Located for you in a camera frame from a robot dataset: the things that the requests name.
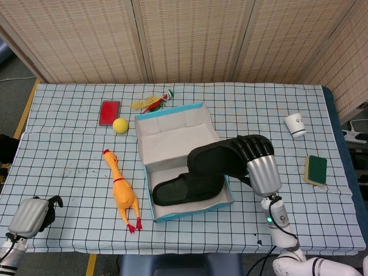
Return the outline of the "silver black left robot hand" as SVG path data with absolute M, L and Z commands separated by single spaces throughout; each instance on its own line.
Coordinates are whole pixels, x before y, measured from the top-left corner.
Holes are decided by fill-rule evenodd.
M 25 199 L 19 205 L 8 231 L 14 236 L 30 239 L 42 232 L 55 221 L 55 205 L 63 207 L 63 200 L 59 195 L 50 199 L 38 196 Z

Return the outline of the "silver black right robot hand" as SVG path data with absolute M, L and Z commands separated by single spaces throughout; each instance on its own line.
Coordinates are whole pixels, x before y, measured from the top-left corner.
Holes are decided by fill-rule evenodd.
M 239 179 L 260 197 L 275 194 L 282 185 L 271 141 L 262 135 L 238 135 L 235 146 L 246 170 Z

